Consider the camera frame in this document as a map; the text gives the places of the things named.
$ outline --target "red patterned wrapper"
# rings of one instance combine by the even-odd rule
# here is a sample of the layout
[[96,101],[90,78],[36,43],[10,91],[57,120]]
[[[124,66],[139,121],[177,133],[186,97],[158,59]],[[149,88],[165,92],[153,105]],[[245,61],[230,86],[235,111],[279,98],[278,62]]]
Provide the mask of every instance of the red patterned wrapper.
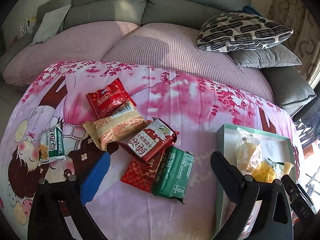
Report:
[[99,89],[94,93],[88,93],[86,98],[100,119],[111,116],[119,106],[128,100],[136,106],[136,103],[132,100],[127,91],[125,91],[119,78],[103,89]]
[[[123,143],[119,144],[122,147],[127,146]],[[149,167],[145,163],[133,158],[127,171],[122,176],[121,181],[151,193],[151,188],[157,173],[156,171],[158,170],[163,154],[164,150],[155,156],[153,165]]]
[[161,119],[154,117],[146,128],[129,141],[129,150],[126,150],[133,157],[151,164],[157,153],[173,145],[176,140],[176,133]]

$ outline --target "blue gripper pad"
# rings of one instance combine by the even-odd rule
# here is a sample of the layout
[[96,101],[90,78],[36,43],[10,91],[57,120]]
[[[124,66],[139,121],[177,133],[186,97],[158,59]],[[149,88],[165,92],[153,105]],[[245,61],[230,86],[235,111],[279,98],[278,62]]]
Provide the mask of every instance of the blue gripper pad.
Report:
[[97,161],[80,187],[80,201],[83,205],[93,200],[110,167],[110,154],[105,152]]

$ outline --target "sofa armrest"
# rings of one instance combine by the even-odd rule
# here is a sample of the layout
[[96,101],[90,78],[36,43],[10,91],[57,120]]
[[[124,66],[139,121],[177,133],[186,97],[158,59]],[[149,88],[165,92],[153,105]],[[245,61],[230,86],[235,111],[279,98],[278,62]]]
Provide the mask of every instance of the sofa armrest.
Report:
[[295,66],[263,68],[275,97],[275,103],[283,108],[300,107],[316,97],[316,93]]
[[26,46],[28,46],[33,40],[32,34],[26,33],[21,39],[19,39],[6,53],[0,57],[0,75],[3,74],[6,66],[9,62]]

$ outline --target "screw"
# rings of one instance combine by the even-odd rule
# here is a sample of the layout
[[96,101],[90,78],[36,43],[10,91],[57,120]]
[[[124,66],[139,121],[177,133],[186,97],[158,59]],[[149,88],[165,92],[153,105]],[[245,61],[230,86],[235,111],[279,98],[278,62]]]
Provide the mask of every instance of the screw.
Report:
[[70,175],[68,178],[69,181],[75,181],[76,179],[77,179],[76,175]]
[[249,175],[249,174],[245,175],[245,176],[244,176],[244,179],[245,179],[246,181],[253,181],[253,177],[252,177],[251,175]]
[[275,179],[275,183],[276,183],[277,185],[281,185],[281,184],[282,184],[282,181],[279,180],[279,179]]
[[38,183],[41,184],[41,185],[44,185],[45,184],[45,179],[44,178],[41,178],[39,179]]

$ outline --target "blue cloth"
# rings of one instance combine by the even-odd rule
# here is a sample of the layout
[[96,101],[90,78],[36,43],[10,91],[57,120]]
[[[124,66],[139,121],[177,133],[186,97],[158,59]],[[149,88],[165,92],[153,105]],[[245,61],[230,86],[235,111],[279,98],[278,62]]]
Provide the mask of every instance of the blue cloth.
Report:
[[261,14],[259,14],[258,11],[256,11],[251,5],[246,5],[242,8],[240,11],[228,11],[228,12],[243,12],[243,13],[251,13],[254,15],[258,15],[260,17],[263,17]]
[[97,161],[80,187],[80,201],[83,205],[93,200],[110,167],[110,154],[105,152]]

